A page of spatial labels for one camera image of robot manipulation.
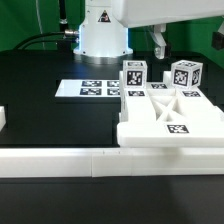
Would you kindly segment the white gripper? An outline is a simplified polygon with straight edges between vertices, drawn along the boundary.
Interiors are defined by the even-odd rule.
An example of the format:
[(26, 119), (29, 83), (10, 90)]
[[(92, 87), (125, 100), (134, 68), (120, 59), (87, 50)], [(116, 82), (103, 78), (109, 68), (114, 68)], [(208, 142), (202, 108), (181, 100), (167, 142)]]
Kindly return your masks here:
[[(114, 17), (123, 26), (152, 25), (150, 35), (155, 43), (154, 55), (160, 60), (171, 55), (171, 45), (163, 37), (166, 32), (163, 23), (222, 15), (224, 0), (114, 0)], [(212, 47), (224, 49), (224, 22), (212, 34)]]

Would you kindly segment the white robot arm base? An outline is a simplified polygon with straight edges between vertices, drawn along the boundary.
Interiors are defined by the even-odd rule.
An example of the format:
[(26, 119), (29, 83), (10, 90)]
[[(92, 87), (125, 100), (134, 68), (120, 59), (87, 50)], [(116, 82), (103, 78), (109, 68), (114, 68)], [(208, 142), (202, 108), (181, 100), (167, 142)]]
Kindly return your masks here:
[(93, 64), (116, 64), (130, 58), (128, 29), (112, 15), (111, 0), (85, 0), (85, 18), (79, 26), (76, 60)]

